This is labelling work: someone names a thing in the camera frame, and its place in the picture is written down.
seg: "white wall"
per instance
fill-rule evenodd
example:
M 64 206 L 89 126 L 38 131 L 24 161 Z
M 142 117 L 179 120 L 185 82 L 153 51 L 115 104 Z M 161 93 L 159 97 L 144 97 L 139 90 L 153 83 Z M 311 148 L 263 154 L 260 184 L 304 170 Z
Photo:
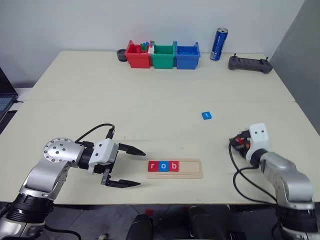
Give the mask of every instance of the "white wall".
M 15 86 L 34 84 L 61 50 L 117 50 L 140 43 L 272 56 L 303 0 L 0 0 L 0 66 Z

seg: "green bin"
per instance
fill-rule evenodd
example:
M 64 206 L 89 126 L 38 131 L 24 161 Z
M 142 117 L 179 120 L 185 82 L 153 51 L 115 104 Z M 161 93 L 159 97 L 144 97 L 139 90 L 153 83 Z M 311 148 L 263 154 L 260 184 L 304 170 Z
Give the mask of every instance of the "green bin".
M 176 56 L 174 44 L 172 45 L 156 45 L 154 44 L 154 52 L 150 54 L 152 64 L 155 69 L 172 69 Z

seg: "small blue cube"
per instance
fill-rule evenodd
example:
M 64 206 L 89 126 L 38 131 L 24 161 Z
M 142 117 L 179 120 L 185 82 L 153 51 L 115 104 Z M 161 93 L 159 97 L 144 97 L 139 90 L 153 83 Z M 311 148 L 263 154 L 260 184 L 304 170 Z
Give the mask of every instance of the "small blue cube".
M 159 161 L 158 171 L 169 172 L 169 161 Z
M 203 112 L 203 113 L 201 113 L 201 115 L 203 117 L 203 120 L 212 119 L 212 116 L 209 111 Z

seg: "laptop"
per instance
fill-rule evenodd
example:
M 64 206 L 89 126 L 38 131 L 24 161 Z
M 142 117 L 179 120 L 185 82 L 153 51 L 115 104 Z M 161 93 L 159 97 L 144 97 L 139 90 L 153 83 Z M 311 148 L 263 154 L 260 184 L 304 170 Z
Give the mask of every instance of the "laptop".
M 10 109 L 18 94 L 0 68 L 0 120 Z

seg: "plastic storage bin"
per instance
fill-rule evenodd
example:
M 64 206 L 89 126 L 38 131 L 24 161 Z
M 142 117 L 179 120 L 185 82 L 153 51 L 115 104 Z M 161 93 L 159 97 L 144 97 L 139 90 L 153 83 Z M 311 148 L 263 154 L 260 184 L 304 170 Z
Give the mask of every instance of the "plastic storage bin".
M 172 45 L 153 44 L 154 52 L 150 56 L 155 69 L 173 68 L 176 55 L 174 43 Z
M 194 46 L 178 46 L 175 47 L 175 58 L 177 69 L 196 69 L 200 58 L 198 42 Z
M 128 47 L 125 50 L 125 57 L 128 60 L 131 68 L 148 69 L 151 65 L 150 54 L 148 53 L 147 46 L 146 51 L 141 51 L 141 47 L 138 44 L 134 44 L 132 40 L 129 41 Z

